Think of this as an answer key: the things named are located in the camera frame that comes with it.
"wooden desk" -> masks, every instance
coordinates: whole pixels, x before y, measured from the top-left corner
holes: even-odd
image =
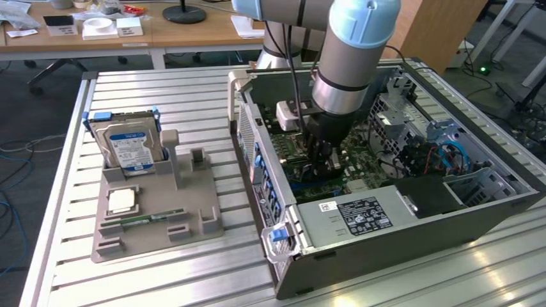
[[[231,24],[231,13],[203,8],[207,20],[194,25],[181,25],[167,21],[162,12],[175,3],[139,3],[148,9],[151,18],[142,20],[143,36],[110,40],[82,39],[82,21],[78,21],[79,34],[50,36],[43,16],[68,15],[83,11],[71,8],[55,9],[50,3],[32,3],[30,14],[42,24],[35,35],[11,38],[10,24],[0,26],[0,61],[24,59],[87,58],[99,56],[130,56],[147,54],[152,57],[154,69],[164,69],[163,55],[178,52],[238,51],[262,49],[262,39],[242,39]],[[230,8],[230,3],[217,4]]]

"light blue robot arm cap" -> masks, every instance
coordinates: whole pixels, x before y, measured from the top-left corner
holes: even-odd
[[[337,37],[359,49],[374,49],[393,36],[401,0],[335,0],[330,27]]]
[[[254,19],[262,20],[261,0],[233,0],[233,9]]]

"power supply label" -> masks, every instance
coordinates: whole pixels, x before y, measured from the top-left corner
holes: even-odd
[[[393,227],[391,220],[375,197],[338,204],[338,210],[353,235],[363,235]]]
[[[110,136],[119,165],[128,171],[139,171],[154,165],[152,153],[146,147],[146,133],[124,133]]]

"black lamp base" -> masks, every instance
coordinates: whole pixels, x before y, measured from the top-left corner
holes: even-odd
[[[171,6],[163,10],[163,17],[178,24],[197,24],[207,18],[207,13],[195,6],[186,6],[186,12],[182,6]]]

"table leg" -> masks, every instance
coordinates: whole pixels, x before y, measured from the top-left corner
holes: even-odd
[[[494,61],[501,62],[502,57],[506,55],[506,52],[509,51],[512,45],[514,45],[516,40],[518,39],[521,32],[524,32],[524,30],[526,29],[526,27],[529,26],[533,18],[537,15],[537,12],[541,9],[537,7],[533,7],[528,13],[528,15],[525,16],[525,18],[521,20],[518,27],[516,28],[514,32],[512,32],[512,35],[509,37],[509,39],[506,40],[506,42],[502,44],[501,49],[498,50],[496,57],[493,58]]]
[[[546,74],[546,57],[542,59],[541,64],[538,64],[537,68],[530,72],[521,85],[524,85],[526,88],[533,88],[537,85],[537,81],[541,78],[542,74]]]
[[[517,4],[517,0],[509,0],[505,7],[502,8],[502,11],[500,12],[496,20],[493,21],[492,26],[489,27],[486,34],[484,35],[482,39],[480,40],[480,43],[477,47],[474,48],[472,54],[470,54],[470,59],[474,62],[486,47],[489,40],[492,39],[493,35],[496,34],[498,28],[501,27],[502,21],[505,21],[506,16],[509,15],[509,12],[514,8]]]
[[[154,69],[166,69],[164,66],[164,58],[163,55],[166,54],[163,48],[154,48],[150,50],[150,56],[152,57],[152,64],[154,64]]]

